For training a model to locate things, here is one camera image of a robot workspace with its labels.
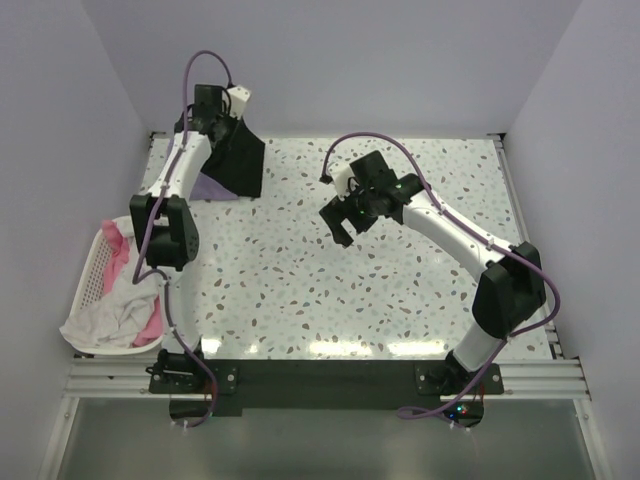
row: white plastic basket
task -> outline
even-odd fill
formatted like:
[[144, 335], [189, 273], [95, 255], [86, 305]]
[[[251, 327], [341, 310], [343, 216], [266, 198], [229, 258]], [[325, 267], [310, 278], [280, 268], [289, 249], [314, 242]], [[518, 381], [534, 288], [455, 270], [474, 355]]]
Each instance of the white plastic basket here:
[[[80, 283], [73, 297], [71, 305], [71, 315], [78, 313], [83, 308], [91, 305], [93, 302], [100, 300], [104, 291], [104, 267], [111, 258], [111, 247], [104, 238], [102, 230], [99, 230], [91, 244], [89, 256], [82, 269]], [[82, 353], [90, 355], [136, 355], [138, 353], [148, 352], [162, 343], [162, 335], [148, 343], [144, 347], [117, 348], [117, 347], [94, 347], [86, 348], [71, 344], [73, 348]]]

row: metal frame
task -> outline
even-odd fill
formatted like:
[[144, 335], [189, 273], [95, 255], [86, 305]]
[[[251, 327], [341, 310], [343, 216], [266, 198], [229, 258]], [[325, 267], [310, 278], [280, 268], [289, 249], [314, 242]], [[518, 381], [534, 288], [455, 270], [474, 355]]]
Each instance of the metal frame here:
[[[502, 141], [498, 136], [490, 136], [490, 138], [495, 143], [518, 230], [521, 237], [528, 240], [529, 235], [515, 193]], [[545, 313], [548, 313], [548, 307], [543, 308]], [[564, 359], [555, 326], [550, 324], [546, 331], [554, 360], [499, 362], [505, 393], [504, 395], [492, 396], [491, 400], [573, 400], [595, 478], [597, 480], [612, 479], [612, 470], [595, 424], [589, 390], [580, 361]], [[56, 480], [58, 478], [80, 399], [171, 398], [187, 400], [201, 398], [201, 395], [149, 393], [149, 375], [145, 372], [145, 367], [152, 365], [155, 360], [154, 353], [135, 357], [76, 358], [73, 360], [64, 397], [38, 476], [39, 480]], [[442, 397], [442, 400], [450, 398], [452, 397]]]

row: white cloth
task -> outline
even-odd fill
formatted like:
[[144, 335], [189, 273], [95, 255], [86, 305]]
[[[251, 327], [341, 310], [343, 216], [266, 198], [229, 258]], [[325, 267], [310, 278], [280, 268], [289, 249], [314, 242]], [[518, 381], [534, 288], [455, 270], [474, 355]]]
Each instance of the white cloth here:
[[[118, 225], [123, 235], [127, 229]], [[129, 348], [153, 313], [153, 302], [160, 294], [160, 278], [150, 275], [134, 285], [133, 271], [138, 261], [135, 243], [129, 250], [129, 262], [122, 268], [111, 292], [97, 302], [71, 315], [60, 327], [62, 336], [76, 348]]]

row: wall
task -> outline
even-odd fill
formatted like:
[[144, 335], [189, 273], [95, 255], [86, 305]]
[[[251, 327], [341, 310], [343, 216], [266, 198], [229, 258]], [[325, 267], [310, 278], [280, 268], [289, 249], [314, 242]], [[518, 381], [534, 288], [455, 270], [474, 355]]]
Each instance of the wall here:
[[71, 356], [57, 328], [148, 142], [78, 1], [4, 2], [0, 58], [0, 468], [22, 480], [40, 467]]
[[639, 24], [637, 0], [584, 0], [506, 138], [616, 478], [640, 469]]
[[[504, 132], [580, 0], [83, 0], [145, 124], [179, 115], [210, 48], [254, 91], [260, 133]], [[224, 81], [212, 60], [194, 78]]]

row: purple cloth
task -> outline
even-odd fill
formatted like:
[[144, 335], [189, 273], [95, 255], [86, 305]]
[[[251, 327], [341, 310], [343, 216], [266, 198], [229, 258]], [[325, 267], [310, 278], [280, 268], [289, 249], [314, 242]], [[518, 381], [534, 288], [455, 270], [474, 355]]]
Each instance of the purple cloth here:
[[189, 197], [189, 200], [225, 201], [237, 199], [238, 196], [235, 193], [230, 192], [204, 173], [198, 173], [198, 178], [191, 191], [191, 197]]

